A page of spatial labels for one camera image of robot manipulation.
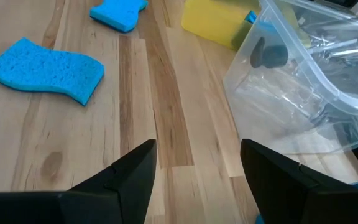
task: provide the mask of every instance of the wooden countertop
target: wooden countertop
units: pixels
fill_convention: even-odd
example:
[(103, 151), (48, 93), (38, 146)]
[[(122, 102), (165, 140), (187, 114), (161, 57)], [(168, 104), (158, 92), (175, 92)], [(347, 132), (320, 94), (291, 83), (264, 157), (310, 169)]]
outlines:
[[(100, 3), (0, 0), (0, 55), (27, 37), (106, 69), (85, 107), (0, 84), (0, 191), (69, 189), (157, 138), (147, 223), (253, 223), (258, 211), (221, 83), (235, 52), (181, 28), (184, 0), (150, 0), (125, 35), (90, 19)], [(344, 178), (358, 179), (351, 174)]]

